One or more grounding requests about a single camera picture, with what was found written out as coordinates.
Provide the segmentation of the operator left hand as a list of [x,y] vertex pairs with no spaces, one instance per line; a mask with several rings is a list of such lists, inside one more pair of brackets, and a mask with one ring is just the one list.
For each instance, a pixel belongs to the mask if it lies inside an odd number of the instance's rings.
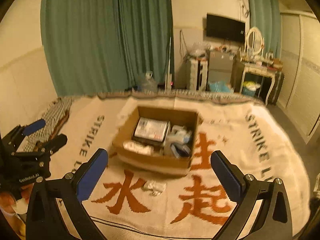
[[[24,199],[24,202],[28,204],[31,191],[33,189],[33,184],[26,185],[21,189],[22,189],[21,196]],[[1,210],[6,216],[12,217],[16,214],[15,210],[12,208],[14,204],[15,204],[15,200],[13,199],[13,197],[9,192],[1,192]]]

